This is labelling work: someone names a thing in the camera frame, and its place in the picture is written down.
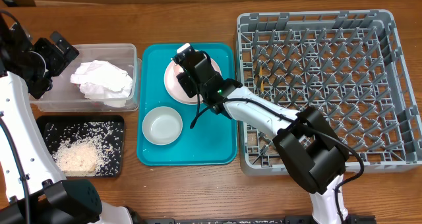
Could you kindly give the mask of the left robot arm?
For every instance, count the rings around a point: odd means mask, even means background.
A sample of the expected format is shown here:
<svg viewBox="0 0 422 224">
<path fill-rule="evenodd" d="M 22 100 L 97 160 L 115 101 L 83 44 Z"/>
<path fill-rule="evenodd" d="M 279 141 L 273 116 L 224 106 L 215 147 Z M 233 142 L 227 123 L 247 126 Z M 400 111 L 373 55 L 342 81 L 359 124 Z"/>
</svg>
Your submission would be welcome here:
<svg viewBox="0 0 422 224">
<path fill-rule="evenodd" d="M 29 97 L 51 90 L 79 52 L 61 34 L 32 43 L 18 20 L 1 21 L 1 168 L 9 205 L 2 223 L 141 223 L 138 213 L 101 201 L 94 185 L 69 180 L 47 150 Z"/>
</svg>

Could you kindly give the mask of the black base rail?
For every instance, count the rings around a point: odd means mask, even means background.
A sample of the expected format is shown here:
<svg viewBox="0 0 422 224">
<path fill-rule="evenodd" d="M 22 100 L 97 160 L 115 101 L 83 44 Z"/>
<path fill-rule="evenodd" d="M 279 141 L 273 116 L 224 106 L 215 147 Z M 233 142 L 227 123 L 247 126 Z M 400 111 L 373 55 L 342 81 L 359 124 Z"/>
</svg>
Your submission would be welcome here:
<svg viewBox="0 0 422 224">
<path fill-rule="evenodd" d="M 316 224 L 312 215 L 291 215 L 273 219 L 184 219 L 172 218 L 145 219 L 147 224 Z M 376 224 L 375 216 L 349 215 L 345 220 L 348 224 Z"/>
</svg>

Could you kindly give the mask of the white napkin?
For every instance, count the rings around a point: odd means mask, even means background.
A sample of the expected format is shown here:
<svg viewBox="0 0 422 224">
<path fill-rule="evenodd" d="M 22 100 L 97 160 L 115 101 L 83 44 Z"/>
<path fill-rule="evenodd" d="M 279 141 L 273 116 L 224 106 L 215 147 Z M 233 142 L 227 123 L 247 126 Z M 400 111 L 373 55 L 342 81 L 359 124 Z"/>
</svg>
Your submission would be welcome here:
<svg viewBox="0 0 422 224">
<path fill-rule="evenodd" d="M 88 99 L 127 98 L 131 94 L 133 79 L 128 72 L 108 61 L 94 60 L 81 63 L 70 77 Z"/>
</svg>

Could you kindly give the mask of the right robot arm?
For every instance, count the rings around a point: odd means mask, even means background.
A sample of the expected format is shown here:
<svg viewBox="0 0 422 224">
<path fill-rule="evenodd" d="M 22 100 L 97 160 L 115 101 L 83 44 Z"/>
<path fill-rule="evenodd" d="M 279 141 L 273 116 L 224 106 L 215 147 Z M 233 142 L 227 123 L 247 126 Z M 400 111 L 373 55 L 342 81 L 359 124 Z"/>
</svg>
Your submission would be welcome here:
<svg viewBox="0 0 422 224">
<path fill-rule="evenodd" d="M 197 109 L 196 118 L 212 111 L 262 132 L 290 177 L 310 194 L 313 221 L 346 222 L 340 191 L 349 152 L 318 109 L 296 111 L 255 95 L 239 81 L 223 78 L 209 54 L 189 44 L 180 47 L 173 60 L 182 68 L 176 78 L 183 91 L 206 106 Z"/>
</svg>

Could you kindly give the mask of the grey dishwasher rack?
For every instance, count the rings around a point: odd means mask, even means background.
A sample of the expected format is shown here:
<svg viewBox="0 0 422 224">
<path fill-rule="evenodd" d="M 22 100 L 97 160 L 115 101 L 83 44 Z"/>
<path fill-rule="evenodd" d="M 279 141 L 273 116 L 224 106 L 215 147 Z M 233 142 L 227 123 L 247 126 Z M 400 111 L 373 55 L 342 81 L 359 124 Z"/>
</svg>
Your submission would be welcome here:
<svg viewBox="0 0 422 224">
<path fill-rule="evenodd" d="M 316 107 L 366 172 L 421 165 L 421 117 L 391 12 L 244 13 L 236 50 L 238 80 L 277 105 Z"/>
</svg>

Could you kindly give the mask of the grey bowl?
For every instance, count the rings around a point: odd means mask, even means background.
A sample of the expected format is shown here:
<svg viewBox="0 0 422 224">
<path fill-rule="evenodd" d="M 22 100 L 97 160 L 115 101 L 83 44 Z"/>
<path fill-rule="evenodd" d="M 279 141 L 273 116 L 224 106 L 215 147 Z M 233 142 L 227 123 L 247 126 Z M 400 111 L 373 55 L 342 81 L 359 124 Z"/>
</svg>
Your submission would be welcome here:
<svg viewBox="0 0 422 224">
<path fill-rule="evenodd" d="M 175 109 L 161 106 L 145 115 L 141 128 L 147 141 L 165 146 L 178 139 L 183 130 L 183 120 Z"/>
</svg>

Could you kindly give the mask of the teal serving tray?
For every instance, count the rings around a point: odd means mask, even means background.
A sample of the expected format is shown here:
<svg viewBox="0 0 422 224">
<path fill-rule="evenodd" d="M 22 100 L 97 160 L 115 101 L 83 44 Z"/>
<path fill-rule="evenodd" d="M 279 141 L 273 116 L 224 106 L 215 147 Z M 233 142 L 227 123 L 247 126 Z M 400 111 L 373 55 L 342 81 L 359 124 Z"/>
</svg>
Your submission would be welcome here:
<svg viewBox="0 0 422 224">
<path fill-rule="evenodd" d="M 164 74 L 180 43 L 151 45 L 143 53 L 140 73 L 137 156 L 148 166 L 219 165 L 233 161 L 237 154 L 237 122 L 207 111 L 194 128 L 196 105 L 173 99 L 165 89 Z M 142 122 L 160 106 L 175 109 L 183 121 L 181 135 L 168 145 L 155 145 L 145 138 Z"/>
</svg>

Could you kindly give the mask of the pink plate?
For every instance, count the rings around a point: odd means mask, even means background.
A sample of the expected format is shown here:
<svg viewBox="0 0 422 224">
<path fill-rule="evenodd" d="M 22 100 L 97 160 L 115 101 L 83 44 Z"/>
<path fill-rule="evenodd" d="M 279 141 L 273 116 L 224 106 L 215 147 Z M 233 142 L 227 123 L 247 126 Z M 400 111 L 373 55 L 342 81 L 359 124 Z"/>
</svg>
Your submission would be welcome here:
<svg viewBox="0 0 422 224">
<path fill-rule="evenodd" d="M 213 59 L 211 61 L 214 69 L 222 75 L 218 64 Z M 183 69 L 174 60 L 167 66 L 164 73 L 164 85 L 168 94 L 176 101 L 184 104 L 196 105 L 198 102 L 202 103 L 203 98 L 200 94 L 189 98 L 183 91 L 176 78 L 180 72 L 183 72 Z"/>
</svg>

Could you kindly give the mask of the clear plastic bin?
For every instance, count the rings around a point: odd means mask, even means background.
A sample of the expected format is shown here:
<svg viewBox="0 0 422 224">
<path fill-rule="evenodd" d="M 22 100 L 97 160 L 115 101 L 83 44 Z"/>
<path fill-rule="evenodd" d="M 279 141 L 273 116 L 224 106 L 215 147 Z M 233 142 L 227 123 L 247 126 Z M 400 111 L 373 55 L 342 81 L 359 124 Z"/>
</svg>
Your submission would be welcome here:
<svg viewBox="0 0 422 224">
<path fill-rule="evenodd" d="M 136 47 L 131 43 L 100 43 L 75 45 L 79 56 L 53 79 L 53 88 L 40 99 L 30 97 L 30 103 L 43 112 L 80 112 L 80 111 L 135 111 L 139 107 L 140 66 Z M 94 60 L 108 61 L 128 72 L 133 79 L 131 94 L 127 98 L 88 99 L 76 84 L 70 83 L 71 75 L 81 63 Z M 101 101 L 101 107 L 94 107 L 91 101 Z"/>
</svg>

